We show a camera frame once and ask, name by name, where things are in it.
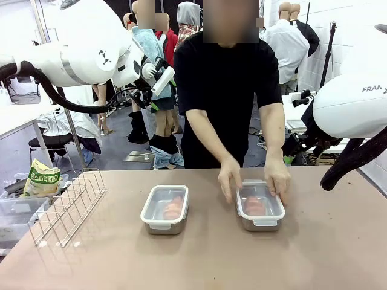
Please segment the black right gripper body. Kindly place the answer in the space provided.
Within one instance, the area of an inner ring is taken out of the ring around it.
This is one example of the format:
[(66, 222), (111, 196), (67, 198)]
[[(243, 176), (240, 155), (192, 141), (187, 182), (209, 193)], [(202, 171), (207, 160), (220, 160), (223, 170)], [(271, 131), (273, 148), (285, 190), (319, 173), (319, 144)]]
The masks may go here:
[(285, 143), (282, 147), (284, 156), (296, 156), (301, 152), (305, 152), (305, 135), (299, 135), (292, 132), (285, 136)]

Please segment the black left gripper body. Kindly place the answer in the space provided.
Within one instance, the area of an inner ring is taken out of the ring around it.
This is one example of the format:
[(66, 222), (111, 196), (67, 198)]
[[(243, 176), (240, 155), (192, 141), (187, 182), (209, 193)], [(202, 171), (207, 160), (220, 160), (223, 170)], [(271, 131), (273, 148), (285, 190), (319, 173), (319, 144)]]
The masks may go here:
[(150, 87), (129, 89), (132, 107), (134, 109), (146, 109), (152, 103), (152, 90)]

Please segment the person's left hand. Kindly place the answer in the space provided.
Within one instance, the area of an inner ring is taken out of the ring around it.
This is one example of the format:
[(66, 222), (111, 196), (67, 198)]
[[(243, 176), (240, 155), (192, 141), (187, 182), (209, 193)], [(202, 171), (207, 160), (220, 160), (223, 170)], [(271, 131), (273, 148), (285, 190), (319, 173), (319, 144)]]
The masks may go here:
[(270, 194), (278, 196), (282, 204), (287, 205), (291, 176), (283, 160), (267, 158), (264, 166), (264, 178)]

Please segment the person's right hand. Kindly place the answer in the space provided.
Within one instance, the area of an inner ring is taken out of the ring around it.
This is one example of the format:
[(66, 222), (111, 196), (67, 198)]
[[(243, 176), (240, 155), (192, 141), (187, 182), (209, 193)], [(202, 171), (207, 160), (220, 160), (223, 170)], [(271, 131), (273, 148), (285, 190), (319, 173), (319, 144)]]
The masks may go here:
[(221, 161), (218, 182), (226, 201), (231, 203), (233, 201), (232, 182), (235, 183), (237, 188), (242, 186), (240, 165), (233, 156), (228, 156)]

